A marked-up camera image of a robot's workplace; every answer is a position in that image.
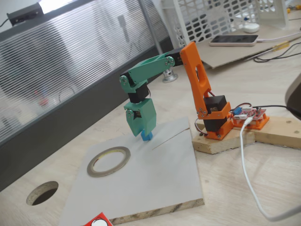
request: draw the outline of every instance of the red box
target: red box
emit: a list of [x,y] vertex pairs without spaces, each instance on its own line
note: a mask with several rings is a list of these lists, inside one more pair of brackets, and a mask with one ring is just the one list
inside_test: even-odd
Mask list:
[[89,221],[89,223],[87,223],[85,226],[113,226],[113,224],[111,224],[106,216],[101,213]]

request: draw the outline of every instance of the white cable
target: white cable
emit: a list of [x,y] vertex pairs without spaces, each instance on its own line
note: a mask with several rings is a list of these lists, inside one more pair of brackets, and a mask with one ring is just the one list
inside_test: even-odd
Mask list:
[[267,214],[267,213],[263,210],[263,208],[262,208],[262,206],[261,206],[261,204],[260,204],[260,202],[259,202],[259,200],[258,200],[258,198],[257,198],[257,195],[256,195],[256,193],[255,193],[255,191],[254,191],[254,189],[253,189],[253,187],[252,187],[252,185],[251,185],[251,182],[250,182],[250,180],[249,180],[248,174],[246,173],[245,160],[244,160],[243,131],[244,131],[244,128],[245,128],[248,124],[250,124],[250,122],[251,122],[252,120],[253,120],[252,117],[247,118],[246,121],[245,121],[245,123],[244,123],[244,125],[243,125],[242,128],[241,128],[241,131],[240,131],[241,164],[242,164],[242,166],[243,166],[243,171],[244,171],[244,175],[245,175],[245,178],[246,178],[246,182],[247,182],[247,184],[248,184],[248,186],[249,186],[249,188],[250,188],[250,190],[251,190],[251,192],[252,192],[252,195],[253,195],[253,197],[254,197],[254,199],[255,199],[255,202],[256,202],[256,204],[257,204],[257,207],[258,207],[259,211],[263,214],[263,216],[264,216],[267,220],[274,222],[274,221],[279,221],[279,220],[283,220],[283,219],[289,218],[289,217],[291,217],[291,216],[293,216],[293,215],[295,215],[295,214],[301,212],[301,205],[300,205],[300,206],[296,206],[295,208],[292,208],[292,209],[290,209],[290,210],[288,210],[288,211],[286,211],[286,212],[284,212],[284,213],[281,213],[281,214],[279,214],[279,215],[277,215],[277,216],[270,216],[269,214]]
[[284,38],[291,37],[291,36],[294,36],[294,35],[297,35],[297,34],[299,34],[301,36],[301,32],[297,32],[297,33],[294,33],[294,34],[289,34],[289,35],[278,37],[278,38],[274,38],[274,39],[257,39],[257,42],[276,41],[276,40],[284,39]]

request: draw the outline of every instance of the tape roll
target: tape roll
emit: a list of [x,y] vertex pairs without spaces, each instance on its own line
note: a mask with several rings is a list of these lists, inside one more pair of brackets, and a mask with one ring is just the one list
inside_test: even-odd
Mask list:
[[[106,154],[110,154],[113,152],[121,152],[124,155],[123,160],[115,167],[113,167],[112,169],[106,170],[106,171],[102,171],[102,172],[97,172],[94,170],[94,164],[97,162],[97,160],[101,159],[102,157],[104,157]],[[87,172],[91,177],[94,178],[100,178],[100,177],[105,177],[107,175],[110,175],[112,173],[115,173],[116,171],[120,170],[122,167],[125,166],[125,164],[128,162],[128,160],[131,157],[131,152],[128,148],[126,147],[112,147],[109,148],[101,153],[99,153],[97,156],[95,156],[90,163],[88,164],[87,167]]]

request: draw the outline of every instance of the smartphone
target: smartphone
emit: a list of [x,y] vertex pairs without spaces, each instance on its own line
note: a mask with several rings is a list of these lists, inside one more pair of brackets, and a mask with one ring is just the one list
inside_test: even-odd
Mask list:
[[209,46],[254,46],[258,35],[217,35]]

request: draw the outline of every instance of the blue object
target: blue object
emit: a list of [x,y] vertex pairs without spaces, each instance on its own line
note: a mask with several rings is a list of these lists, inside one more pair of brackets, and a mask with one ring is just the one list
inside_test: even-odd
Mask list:
[[241,112],[242,112],[241,107],[235,108],[234,111],[233,111],[233,115],[240,114]]
[[145,130],[142,130],[141,137],[143,141],[151,140],[152,139],[152,133],[150,132],[147,136],[145,135]]

